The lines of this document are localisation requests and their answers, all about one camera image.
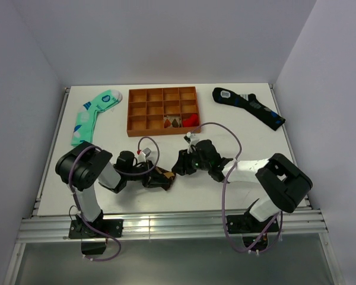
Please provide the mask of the brown argyle sock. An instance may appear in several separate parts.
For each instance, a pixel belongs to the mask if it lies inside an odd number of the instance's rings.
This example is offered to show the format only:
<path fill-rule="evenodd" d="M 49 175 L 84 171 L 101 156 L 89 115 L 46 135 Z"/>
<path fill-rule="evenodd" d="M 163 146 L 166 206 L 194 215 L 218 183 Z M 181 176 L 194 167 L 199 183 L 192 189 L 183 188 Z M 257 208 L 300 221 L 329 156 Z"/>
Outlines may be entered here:
<path fill-rule="evenodd" d="M 168 191 L 176 178 L 176 173 L 165 170 L 160 167 L 156 167 L 147 174 L 147 177 L 143 181 L 145 188 L 162 188 Z"/>

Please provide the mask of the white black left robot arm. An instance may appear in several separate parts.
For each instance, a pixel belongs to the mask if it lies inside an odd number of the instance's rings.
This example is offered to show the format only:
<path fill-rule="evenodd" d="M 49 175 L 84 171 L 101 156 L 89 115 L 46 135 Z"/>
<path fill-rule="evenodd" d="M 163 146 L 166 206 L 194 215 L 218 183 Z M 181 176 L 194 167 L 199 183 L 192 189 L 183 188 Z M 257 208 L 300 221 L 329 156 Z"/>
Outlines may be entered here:
<path fill-rule="evenodd" d="M 162 169 L 148 159 L 151 150 L 121 151 L 116 163 L 110 162 L 112 153 L 89 142 L 82 142 L 62 156 L 55 172 L 67 184 L 78 209 L 77 222 L 90 237 L 99 236 L 104 229 L 103 210 L 100 208 L 94 184 L 118 194 L 129 181 L 140 181 L 144 188 L 169 190 L 176 174 Z"/>

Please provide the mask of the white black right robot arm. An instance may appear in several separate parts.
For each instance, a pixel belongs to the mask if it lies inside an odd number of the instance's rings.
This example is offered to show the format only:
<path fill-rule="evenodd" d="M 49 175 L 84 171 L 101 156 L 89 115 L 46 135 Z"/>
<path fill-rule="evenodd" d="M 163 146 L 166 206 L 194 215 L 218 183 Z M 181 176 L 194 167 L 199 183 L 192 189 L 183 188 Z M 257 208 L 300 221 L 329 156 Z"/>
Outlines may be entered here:
<path fill-rule="evenodd" d="M 207 172 L 216 182 L 251 182 L 262 186 L 265 196 L 254 202 L 245 215 L 245 225 L 253 232 L 280 211 L 294 212 L 313 187 L 312 180 L 281 153 L 268 159 L 237 161 L 222 157 L 211 140 L 198 141 L 180 150 L 172 168 L 180 176 L 197 170 Z"/>

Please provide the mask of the rolled orange green argyle sock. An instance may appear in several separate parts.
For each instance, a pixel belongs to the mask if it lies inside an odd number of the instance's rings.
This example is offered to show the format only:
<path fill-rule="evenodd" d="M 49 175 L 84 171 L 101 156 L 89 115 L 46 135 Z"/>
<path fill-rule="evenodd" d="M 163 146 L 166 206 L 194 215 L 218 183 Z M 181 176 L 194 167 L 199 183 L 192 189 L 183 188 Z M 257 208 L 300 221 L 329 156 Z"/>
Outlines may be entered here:
<path fill-rule="evenodd" d="M 163 124 L 164 128 L 181 128 L 182 119 L 179 116 L 165 116 Z"/>

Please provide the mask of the rolled red sock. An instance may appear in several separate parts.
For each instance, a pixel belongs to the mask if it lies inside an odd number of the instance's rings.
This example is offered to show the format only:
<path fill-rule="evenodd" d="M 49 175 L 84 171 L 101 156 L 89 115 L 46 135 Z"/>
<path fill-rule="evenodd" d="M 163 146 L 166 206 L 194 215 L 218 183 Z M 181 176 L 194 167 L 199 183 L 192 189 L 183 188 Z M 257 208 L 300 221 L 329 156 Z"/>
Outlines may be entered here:
<path fill-rule="evenodd" d="M 182 120 L 185 128 L 199 126 L 199 116 L 196 113 L 191 114 L 188 118 Z"/>

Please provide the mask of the wooden compartment tray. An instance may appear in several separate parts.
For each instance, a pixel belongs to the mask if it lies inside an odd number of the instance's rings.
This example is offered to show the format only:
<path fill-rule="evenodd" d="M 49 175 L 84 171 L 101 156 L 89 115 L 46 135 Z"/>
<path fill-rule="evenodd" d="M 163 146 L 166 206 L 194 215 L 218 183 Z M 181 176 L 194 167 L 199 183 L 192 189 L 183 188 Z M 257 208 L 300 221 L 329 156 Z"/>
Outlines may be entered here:
<path fill-rule="evenodd" d="M 128 93 L 127 135 L 129 137 L 177 135 L 198 126 L 164 128 L 165 116 L 179 116 L 182 120 L 199 113 L 196 87 L 153 87 L 130 89 Z"/>

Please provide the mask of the mint green patterned sock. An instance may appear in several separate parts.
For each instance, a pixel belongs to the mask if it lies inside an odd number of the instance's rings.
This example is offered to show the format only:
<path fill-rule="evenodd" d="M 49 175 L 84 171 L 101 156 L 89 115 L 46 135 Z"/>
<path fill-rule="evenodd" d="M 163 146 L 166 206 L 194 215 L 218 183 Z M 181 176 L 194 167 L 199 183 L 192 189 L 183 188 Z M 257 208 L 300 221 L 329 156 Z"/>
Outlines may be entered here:
<path fill-rule="evenodd" d="M 77 113 L 71 145 L 78 146 L 84 141 L 91 143 L 98 115 L 118 105 L 122 99 L 119 91 L 110 89 L 84 103 Z"/>

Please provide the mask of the black blue sports sock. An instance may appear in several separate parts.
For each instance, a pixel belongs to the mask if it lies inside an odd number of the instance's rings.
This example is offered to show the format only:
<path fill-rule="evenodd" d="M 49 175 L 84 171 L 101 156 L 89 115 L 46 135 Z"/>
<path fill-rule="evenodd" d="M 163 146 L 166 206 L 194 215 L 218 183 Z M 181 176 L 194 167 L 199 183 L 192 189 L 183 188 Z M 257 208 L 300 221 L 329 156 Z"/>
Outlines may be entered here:
<path fill-rule="evenodd" d="M 285 123 L 282 116 L 262 104 L 253 93 L 237 94 L 231 90 L 216 87 L 212 92 L 212 98 L 221 105 L 244 109 L 274 131 Z"/>

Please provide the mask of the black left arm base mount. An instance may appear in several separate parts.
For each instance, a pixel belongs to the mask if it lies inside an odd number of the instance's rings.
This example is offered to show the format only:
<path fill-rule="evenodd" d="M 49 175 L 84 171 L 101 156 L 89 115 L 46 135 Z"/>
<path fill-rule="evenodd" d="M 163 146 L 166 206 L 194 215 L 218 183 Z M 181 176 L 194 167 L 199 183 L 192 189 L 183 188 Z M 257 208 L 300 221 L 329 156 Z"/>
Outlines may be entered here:
<path fill-rule="evenodd" d="M 98 223 L 88 223 L 88 227 L 80 218 L 71 221 L 68 239 L 81 241 L 81 253 L 93 261 L 108 261 L 116 258 L 122 249 L 118 238 L 122 236 L 123 219 L 104 219 Z M 103 255 L 109 241 L 117 243 L 117 251 L 108 257 Z"/>

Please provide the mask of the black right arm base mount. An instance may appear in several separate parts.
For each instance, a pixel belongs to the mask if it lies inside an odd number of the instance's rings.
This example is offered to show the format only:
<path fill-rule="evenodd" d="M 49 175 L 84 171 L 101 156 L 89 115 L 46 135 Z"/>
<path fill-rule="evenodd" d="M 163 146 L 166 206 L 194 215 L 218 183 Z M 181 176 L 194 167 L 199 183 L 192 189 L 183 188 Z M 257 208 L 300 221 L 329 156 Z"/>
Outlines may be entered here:
<path fill-rule="evenodd" d="M 273 217 L 269 217 L 267 220 L 263 222 L 259 222 L 249 213 L 239 214 L 239 215 L 227 215 L 226 216 L 226 225 L 227 232 L 231 235 L 236 234 L 252 234 L 255 233 L 256 236 L 248 236 L 243 237 L 243 243 L 245 247 L 250 246 L 257 236 L 261 233 L 261 231 L 265 228 L 265 226 L 270 222 Z M 263 234 L 263 236 L 259 239 L 257 244 L 252 248 L 253 251 L 263 250 L 268 247 L 268 233 L 278 232 L 278 219 L 275 218 L 273 223 L 267 229 L 267 231 Z"/>

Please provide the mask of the aluminium table edge rail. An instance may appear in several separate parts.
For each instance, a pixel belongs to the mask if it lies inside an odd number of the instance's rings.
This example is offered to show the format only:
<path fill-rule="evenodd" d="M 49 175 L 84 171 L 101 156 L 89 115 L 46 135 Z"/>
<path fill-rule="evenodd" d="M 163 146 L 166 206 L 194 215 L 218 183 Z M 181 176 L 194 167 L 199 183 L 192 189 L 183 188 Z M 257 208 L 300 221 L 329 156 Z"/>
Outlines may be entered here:
<path fill-rule="evenodd" d="M 157 240 L 188 238 L 223 238 L 220 211 L 187 213 L 105 215 L 105 220 L 122 219 L 120 240 Z M 69 242 L 71 220 L 68 216 L 33 217 L 20 224 L 17 243 Z M 284 214 L 284 235 L 327 233 L 328 228 L 320 210 L 299 209 Z"/>

